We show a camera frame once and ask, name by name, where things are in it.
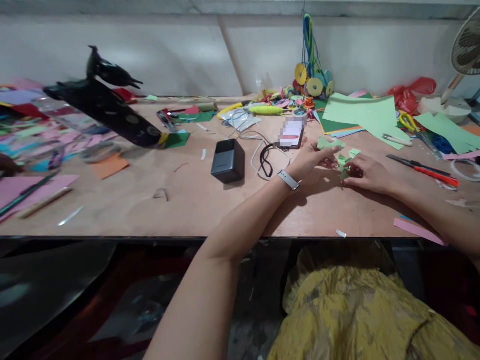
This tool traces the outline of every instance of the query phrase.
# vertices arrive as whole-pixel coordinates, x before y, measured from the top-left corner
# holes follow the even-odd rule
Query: smartwatch
[[[278,173],[278,176],[284,181],[287,183],[287,185],[289,187],[291,187],[291,189],[293,191],[297,190],[300,186],[300,184],[298,182],[296,182],[285,170],[280,170],[280,172]]]

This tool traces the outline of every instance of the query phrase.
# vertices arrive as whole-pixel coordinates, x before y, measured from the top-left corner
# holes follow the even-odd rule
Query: electric fan
[[[463,99],[450,97],[465,75],[480,74],[480,7],[463,24],[451,50],[451,63],[458,75],[441,97],[424,97],[418,112],[445,114],[454,123],[461,123],[472,109]]]

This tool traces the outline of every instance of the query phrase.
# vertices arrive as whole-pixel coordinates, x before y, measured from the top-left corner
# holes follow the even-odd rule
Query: red handle
[[[439,173],[437,173],[437,172],[433,172],[433,171],[424,169],[423,167],[415,166],[414,169],[417,170],[418,172],[422,173],[422,174],[431,176],[431,177],[434,178],[434,179],[441,180],[441,181],[443,181],[444,183],[447,183],[448,185],[451,185],[451,186],[453,186],[453,187],[455,187],[455,188],[458,188],[459,185],[460,185],[460,182],[459,182],[457,179],[454,179],[454,178],[452,178],[452,177],[448,177],[448,176],[445,176],[445,175],[441,175],[441,174],[439,174]]]

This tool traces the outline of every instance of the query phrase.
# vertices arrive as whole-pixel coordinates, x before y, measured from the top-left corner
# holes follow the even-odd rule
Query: yellow scissors
[[[407,128],[413,134],[416,134],[429,148],[433,151],[435,155],[437,155],[440,159],[443,159],[442,153],[437,149],[437,147],[430,141],[430,138],[425,135],[423,131],[419,129],[417,124],[415,123],[414,119],[404,111],[400,111],[400,116],[398,117],[398,121],[404,127]]]

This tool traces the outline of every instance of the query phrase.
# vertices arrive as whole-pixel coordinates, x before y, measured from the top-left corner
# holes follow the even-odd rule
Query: plastic bottle
[[[50,97],[42,97],[33,100],[32,104],[35,105],[40,112],[56,122],[79,133],[100,135],[110,132],[109,128],[64,101],[57,101]]]

